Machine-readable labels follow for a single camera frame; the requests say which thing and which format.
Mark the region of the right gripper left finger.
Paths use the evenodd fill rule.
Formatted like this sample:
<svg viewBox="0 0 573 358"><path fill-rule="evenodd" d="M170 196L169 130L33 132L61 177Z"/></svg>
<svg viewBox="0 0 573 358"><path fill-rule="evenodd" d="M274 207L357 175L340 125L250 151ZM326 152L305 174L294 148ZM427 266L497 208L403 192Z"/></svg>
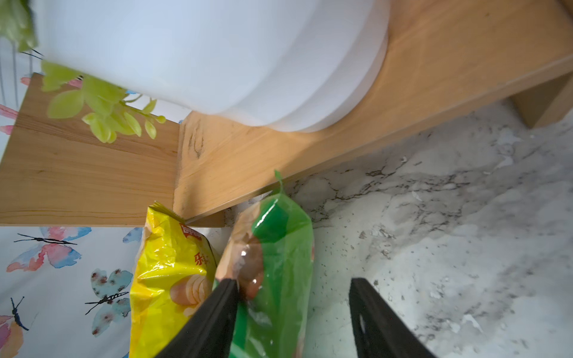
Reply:
<svg viewBox="0 0 573 358"><path fill-rule="evenodd" d="M237 282L223 280L156 358L227 358L239 302Z"/></svg>

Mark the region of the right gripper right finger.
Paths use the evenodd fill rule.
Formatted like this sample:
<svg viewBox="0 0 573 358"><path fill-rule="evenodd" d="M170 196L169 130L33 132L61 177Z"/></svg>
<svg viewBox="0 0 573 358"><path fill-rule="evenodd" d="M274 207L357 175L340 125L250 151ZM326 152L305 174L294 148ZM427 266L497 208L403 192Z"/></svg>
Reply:
<svg viewBox="0 0 573 358"><path fill-rule="evenodd" d="M359 357L435 358L368 280L352 279L349 307Z"/></svg>

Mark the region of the green Lay's chips bag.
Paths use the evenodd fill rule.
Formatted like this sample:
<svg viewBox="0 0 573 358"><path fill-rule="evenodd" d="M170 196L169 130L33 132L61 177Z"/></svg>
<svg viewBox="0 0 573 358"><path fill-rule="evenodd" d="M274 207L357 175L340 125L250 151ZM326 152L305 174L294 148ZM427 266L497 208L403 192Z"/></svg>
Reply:
<svg viewBox="0 0 573 358"><path fill-rule="evenodd" d="M237 216L215 274L240 291L230 357L301 357L313 261L310 216L282 186Z"/></svg>

